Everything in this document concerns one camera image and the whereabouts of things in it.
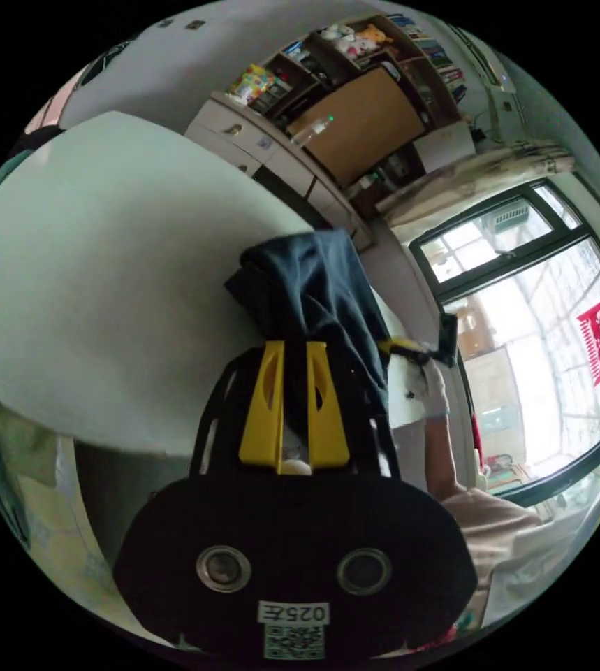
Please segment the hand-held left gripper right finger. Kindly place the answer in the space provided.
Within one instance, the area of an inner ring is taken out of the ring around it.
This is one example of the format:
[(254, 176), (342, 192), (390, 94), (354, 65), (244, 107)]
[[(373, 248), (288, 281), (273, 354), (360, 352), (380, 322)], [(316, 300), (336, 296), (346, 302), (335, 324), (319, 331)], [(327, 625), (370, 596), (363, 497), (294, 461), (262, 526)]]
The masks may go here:
[(307, 343), (307, 444), (312, 469), (338, 469), (350, 455), (327, 346)]

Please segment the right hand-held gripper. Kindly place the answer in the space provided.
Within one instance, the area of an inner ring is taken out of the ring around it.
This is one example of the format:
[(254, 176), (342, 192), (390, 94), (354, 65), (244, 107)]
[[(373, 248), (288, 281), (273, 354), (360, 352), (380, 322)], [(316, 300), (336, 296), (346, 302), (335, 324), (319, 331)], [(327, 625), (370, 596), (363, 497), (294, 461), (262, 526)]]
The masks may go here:
[(383, 353), (400, 356), (419, 368), (424, 368), (432, 359), (431, 352), (421, 349), (421, 344), (414, 340), (389, 338), (376, 344)]

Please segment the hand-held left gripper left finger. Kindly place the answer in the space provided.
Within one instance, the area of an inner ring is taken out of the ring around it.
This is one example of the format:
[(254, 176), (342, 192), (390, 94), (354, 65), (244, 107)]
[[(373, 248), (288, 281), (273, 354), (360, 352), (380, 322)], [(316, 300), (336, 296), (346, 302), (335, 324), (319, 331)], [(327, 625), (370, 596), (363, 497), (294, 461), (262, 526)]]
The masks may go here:
[(253, 387), (240, 443), (245, 466), (279, 468), (284, 434), (284, 343), (268, 341)]

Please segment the person's right hand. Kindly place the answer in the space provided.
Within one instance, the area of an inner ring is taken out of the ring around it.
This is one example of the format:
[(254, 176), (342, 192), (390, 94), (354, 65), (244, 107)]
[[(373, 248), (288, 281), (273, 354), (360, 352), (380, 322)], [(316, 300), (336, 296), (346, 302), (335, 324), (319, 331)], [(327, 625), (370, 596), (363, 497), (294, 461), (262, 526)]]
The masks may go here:
[(446, 417), (449, 412), (446, 385), (440, 367), (430, 359), (424, 366), (407, 365), (405, 384), (408, 394), (419, 401), (426, 419)]

